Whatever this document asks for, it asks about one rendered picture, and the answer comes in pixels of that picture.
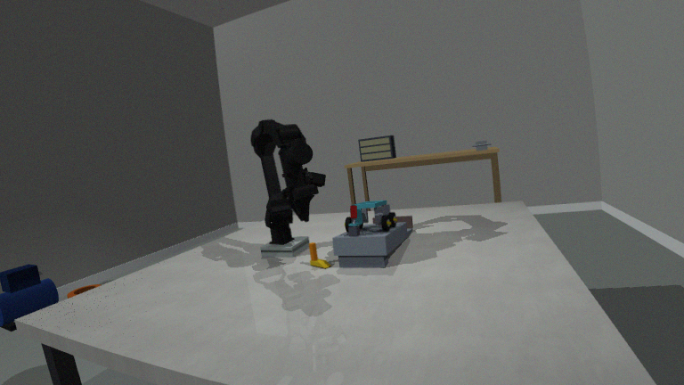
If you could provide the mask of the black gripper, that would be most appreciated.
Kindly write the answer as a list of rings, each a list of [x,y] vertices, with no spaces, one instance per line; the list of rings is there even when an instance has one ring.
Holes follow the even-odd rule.
[[[305,184],[305,169],[302,166],[282,170],[286,187],[281,191],[281,198],[285,200],[297,215],[299,220],[309,221],[309,204],[315,194],[319,193],[314,184]]]

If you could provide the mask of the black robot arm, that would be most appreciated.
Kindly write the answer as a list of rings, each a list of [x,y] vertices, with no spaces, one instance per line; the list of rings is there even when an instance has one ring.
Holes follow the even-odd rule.
[[[272,241],[269,244],[284,245],[295,240],[292,238],[292,209],[281,198],[281,188],[277,176],[277,168],[273,156],[276,145],[282,170],[295,168],[308,163],[313,157],[313,150],[306,143],[305,137],[296,124],[280,124],[272,119],[261,120],[251,136],[254,152],[260,157],[269,195],[265,212],[265,225],[270,228]],[[308,172],[305,168],[305,184],[317,187],[325,185],[326,175]],[[272,222],[272,223],[271,223]]]

